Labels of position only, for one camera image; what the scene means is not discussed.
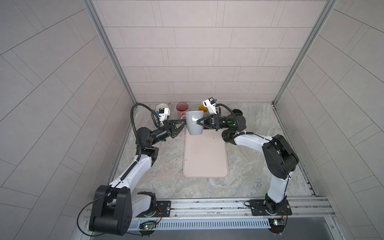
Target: wire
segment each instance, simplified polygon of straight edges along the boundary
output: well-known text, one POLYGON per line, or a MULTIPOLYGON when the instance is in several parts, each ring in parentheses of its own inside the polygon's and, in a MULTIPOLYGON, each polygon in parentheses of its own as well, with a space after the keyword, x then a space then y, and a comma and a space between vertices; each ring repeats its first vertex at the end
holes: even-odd
POLYGON ((80 210, 79 215, 77 215, 76 224, 77 224, 77 228, 81 231, 82 234, 84 234, 84 235, 86 235, 86 236, 89 236, 89 237, 98 237, 98 236, 101 236, 101 235, 105 234, 105 233, 102 233, 102 234, 98 234, 98 235, 90 235, 90 234, 88 234, 88 233, 85 233, 83 230, 81 230, 81 228, 80 228, 80 226, 79 226, 79 217, 80 217, 81 212, 82 212, 88 205, 92 204, 94 201, 97 201, 97 200, 99 200, 99 199, 101 199, 101 198, 107 196, 107 195, 110 194, 111 192, 112 192, 112 189, 111 189, 109 192, 107 192, 106 194, 104 194, 103 196, 98 197, 98 198, 94 199, 93 201, 89 202, 87 205, 85 205, 85 206, 83 207, 83 209, 80 210))

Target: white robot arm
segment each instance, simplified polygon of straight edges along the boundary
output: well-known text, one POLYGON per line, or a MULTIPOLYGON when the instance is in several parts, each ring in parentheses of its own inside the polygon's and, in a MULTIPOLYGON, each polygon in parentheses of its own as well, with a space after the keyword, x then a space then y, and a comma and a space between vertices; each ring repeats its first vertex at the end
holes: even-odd
MULTIPOLYGON (((199 125, 203 125, 206 129, 228 128, 222 134, 225 142, 250 147, 264 154, 272 177, 262 207, 271 215, 278 214, 284 204, 287 204, 285 190, 288 179, 298 164, 298 158, 292 148, 281 135, 266 137, 244 131, 246 128, 245 118, 240 110, 231 110, 223 104, 216 104, 213 98, 207 99, 203 103, 210 112, 212 111, 212 114, 199 119, 197 121, 199 125), (220 113, 220 109, 217 108, 220 106, 227 108, 231 114, 228 116, 218 115, 217 112, 220 113)), ((176 137, 184 128, 186 121, 185 119, 166 119, 169 115, 169 109, 165 109, 162 111, 163 115, 159 116, 163 126, 154 131, 146 127, 141 127, 136 131, 133 110, 139 105, 153 111, 140 103, 134 104, 131 109, 132 128, 137 144, 136 156, 116 180, 108 186, 101 185, 96 190, 89 221, 90 231, 124 235, 132 218, 141 213, 151 216, 156 211, 154 193, 139 192, 138 195, 131 197, 131 192, 157 159, 159 149, 152 145, 159 141, 165 141, 167 137, 176 137)))

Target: marble table surface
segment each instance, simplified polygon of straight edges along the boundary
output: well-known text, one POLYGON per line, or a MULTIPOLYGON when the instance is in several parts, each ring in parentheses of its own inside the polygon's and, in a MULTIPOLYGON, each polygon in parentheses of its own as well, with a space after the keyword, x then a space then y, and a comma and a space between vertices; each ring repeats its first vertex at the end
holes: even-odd
MULTIPOLYGON (((199 103, 188 103, 189 110, 197 110, 199 103)), ((283 135, 283 131, 270 103, 224 103, 231 109, 240 109, 247 120, 247 131, 264 136, 283 135)), ((148 104, 152 109, 157 104, 148 104)), ((177 119, 176 104, 169 104, 169 119, 177 119)), ((222 116, 229 112, 222 108, 222 116)), ((136 128, 155 129, 150 112, 137 107, 136 128)), ((264 155, 244 146, 226 143, 229 175, 225 178, 187 178, 183 175, 185 129, 174 139, 156 143, 159 155, 153 166, 143 175, 133 194, 140 191, 155 192, 163 198, 216 198, 216 197, 263 197, 269 189, 271 173, 264 155)), ((117 178, 132 162, 136 153, 135 136, 130 130, 120 163, 117 178)), ((288 183, 288 196, 311 195, 299 168, 288 183)))

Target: silicone mat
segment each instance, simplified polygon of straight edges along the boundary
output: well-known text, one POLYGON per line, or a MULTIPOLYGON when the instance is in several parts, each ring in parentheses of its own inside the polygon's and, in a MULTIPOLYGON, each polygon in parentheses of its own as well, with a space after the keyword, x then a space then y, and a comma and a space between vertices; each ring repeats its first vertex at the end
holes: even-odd
POLYGON ((228 160, 222 129, 205 129, 201 135, 185 133, 183 174, 186 177, 226 177, 228 160))

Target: white mug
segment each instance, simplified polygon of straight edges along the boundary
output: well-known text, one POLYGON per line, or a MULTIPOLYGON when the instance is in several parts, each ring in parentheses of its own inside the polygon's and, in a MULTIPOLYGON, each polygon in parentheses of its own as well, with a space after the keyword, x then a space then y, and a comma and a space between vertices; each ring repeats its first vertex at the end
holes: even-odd
POLYGON ((204 111, 189 111, 185 113, 187 129, 190 135, 200 135, 204 127, 197 124, 197 120, 204 117, 204 111))

